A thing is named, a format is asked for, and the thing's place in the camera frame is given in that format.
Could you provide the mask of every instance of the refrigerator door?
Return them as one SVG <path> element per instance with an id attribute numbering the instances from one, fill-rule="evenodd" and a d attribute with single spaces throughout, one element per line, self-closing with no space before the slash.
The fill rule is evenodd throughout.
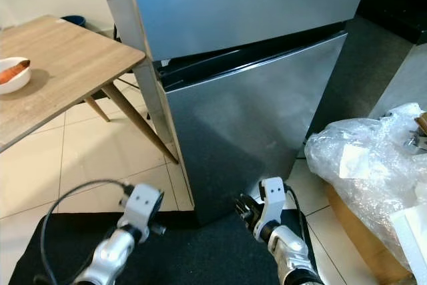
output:
<path id="1" fill-rule="evenodd" d="M 360 0 L 136 0 L 154 61 L 353 18 Z"/>
<path id="2" fill-rule="evenodd" d="M 262 178 L 287 178 L 346 34 L 167 91 L 200 222 Z"/>

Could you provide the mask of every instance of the tile floor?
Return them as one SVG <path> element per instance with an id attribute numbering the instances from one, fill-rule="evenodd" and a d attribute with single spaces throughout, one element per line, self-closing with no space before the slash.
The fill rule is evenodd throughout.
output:
<path id="1" fill-rule="evenodd" d="M 132 74 L 123 78 L 136 83 Z M 137 89 L 116 85 L 143 114 Z M 38 221 L 58 196 L 98 178 L 147 182 L 165 191 L 162 210 L 191 210 L 182 170 L 145 139 L 107 98 L 98 103 L 106 123 L 85 103 L 76 105 L 0 156 L 0 284 L 7 284 Z M 329 285 L 377 284 L 323 193 L 323 181 L 297 160 L 289 184 L 307 215 L 320 274 Z M 69 196 L 59 212 L 118 211 L 121 191 L 101 185 Z"/>

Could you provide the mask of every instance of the stainless steel refrigerator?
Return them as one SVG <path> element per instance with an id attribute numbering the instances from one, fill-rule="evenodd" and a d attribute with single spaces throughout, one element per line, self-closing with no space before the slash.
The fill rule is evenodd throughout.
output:
<path id="1" fill-rule="evenodd" d="M 359 0 L 135 0 L 201 222 L 287 178 Z"/>

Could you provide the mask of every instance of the table top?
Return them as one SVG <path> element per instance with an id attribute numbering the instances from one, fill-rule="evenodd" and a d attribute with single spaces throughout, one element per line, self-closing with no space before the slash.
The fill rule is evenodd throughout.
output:
<path id="1" fill-rule="evenodd" d="M 0 152 L 99 90 L 145 53 L 52 16 L 4 30 L 0 57 L 30 59 L 31 79 L 0 95 Z"/>

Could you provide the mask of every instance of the bubble wrap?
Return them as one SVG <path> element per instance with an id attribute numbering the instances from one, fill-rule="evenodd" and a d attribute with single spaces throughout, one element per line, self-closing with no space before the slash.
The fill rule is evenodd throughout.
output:
<path id="1" fill-rule="evenodd" d="M 404 143 L 417 129 L 422 110 L 408 103 L 387 117 L 347 119 L 328 125 L 307 141 L 310 170 L 331 183 L 349 209 L 408 270 L 390 214 L 426 204 L 427 154 L 412 155 Z"/>

